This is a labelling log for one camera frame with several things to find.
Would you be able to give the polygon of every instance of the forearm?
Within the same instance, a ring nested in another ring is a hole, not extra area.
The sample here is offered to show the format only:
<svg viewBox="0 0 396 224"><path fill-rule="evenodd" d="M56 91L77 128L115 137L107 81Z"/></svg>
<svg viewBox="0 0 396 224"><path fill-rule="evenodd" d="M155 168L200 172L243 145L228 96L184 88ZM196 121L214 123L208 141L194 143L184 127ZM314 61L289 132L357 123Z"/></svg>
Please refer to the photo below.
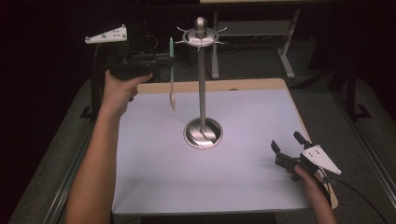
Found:
<svg viewBox="0 0 396 224"><path fill-rule="evenodd" d="M101 109L66 207L66 223L108 221L116 180L120 117Z"/></svg>
<svg viewBox="0 0 396 224"><path fill-rule="evenodd" d="M334 213L327 202L317 204L312 208L318 224L336 224Z"/></svg>

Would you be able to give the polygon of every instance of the wire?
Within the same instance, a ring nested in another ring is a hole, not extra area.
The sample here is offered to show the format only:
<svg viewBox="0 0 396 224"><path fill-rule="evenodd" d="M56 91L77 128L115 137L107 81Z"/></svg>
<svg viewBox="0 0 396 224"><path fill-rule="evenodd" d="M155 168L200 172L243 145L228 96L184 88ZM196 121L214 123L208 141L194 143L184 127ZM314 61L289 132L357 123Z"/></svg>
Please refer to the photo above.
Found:
<svg viewBox="0 0 396 224"><path fill-rule="evenodd" d="M379 212L379 210L362 193L360 193L358 190L356 190L352 186L348 185L344 181L341 181L341 180L338 180L338 179L335 179L335 178L332 178L332 179L335 180L337 183L339 183L339 184L351 189L352 191L357 193L359 196L361 196L363 198L363 200L366 201L376 211L376 213L381 217L382 221L384 223L388 224L387 220L384 218L384 216L382 216L382 214Z"/></svg>
<svg viewBox="0 0 396 224"><path fill-rule="evenodd" d="M330 185L329 185L329 178L327 177L327 175L324 173L322 168L319 168L320 172L323 174L324 178L326 179L326 185L327 185L327 191L330 192Z"/></svg>

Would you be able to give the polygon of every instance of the person's right hand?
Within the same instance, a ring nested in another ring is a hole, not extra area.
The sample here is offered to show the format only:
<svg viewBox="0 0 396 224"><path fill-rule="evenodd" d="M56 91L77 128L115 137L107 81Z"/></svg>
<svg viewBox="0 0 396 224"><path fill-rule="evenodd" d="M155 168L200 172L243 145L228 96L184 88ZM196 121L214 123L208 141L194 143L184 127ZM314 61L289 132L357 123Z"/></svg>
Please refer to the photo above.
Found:
<svg viewBox="0 0 396 224"><path fill-rule="evenodd" d="M306 199L309 202L309 205L313 208L323 204L329 205L329 203L326 200L326 197L323 195L322 191L318 187L318 184L313 179L313 177L300 165L296 165L294 167L294 170L297 173L297 175L299 175L302 178L304 182L305 195L306 195ZM319 173L316 173L315 176L318 179L320 179Z"/></svg>
<svg viewBox="0 0 396 224"><path fill-rule="evenodd" d="M313 179L304 168L299 165L294 167L297 175L299 175L303 182L305 188L306 199L309 202L309 206L314 211L315 217L317 218L318 224L335 224L337 220L335 219L332 209L320 190L317 182Z"/></svg>

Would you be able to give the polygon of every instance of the white tabletop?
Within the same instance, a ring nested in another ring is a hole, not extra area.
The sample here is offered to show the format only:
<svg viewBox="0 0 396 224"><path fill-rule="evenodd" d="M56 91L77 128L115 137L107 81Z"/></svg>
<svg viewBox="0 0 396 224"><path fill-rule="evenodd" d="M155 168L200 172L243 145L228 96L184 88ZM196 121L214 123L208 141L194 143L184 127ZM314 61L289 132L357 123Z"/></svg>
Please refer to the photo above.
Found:
<svg viewBox="0 0 396 224"><path fill-rule="evenodd" d="M208 150L190 147L185 125L199 117L197 92L139 94L122 116L113 212L120 215L212 214L306 208L300 183L275 165L307 137L287 89L206 93L206 115L224 136Z"/></svg>

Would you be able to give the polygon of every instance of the reflective metal surface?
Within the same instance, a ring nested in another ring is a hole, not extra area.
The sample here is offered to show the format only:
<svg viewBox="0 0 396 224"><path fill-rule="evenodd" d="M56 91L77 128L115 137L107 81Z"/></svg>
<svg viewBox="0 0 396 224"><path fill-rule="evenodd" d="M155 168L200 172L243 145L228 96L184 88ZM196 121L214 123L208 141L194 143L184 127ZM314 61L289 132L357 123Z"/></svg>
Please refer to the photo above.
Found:
<svg viewBox="0 0 396 224"><path fill-rule="evenodd" d="M184 129L184 139L198 149L210 149L217 145L223 136L221 126L213 119L206 118L205 129L202 131L200 119L190 121Z"/></svg>

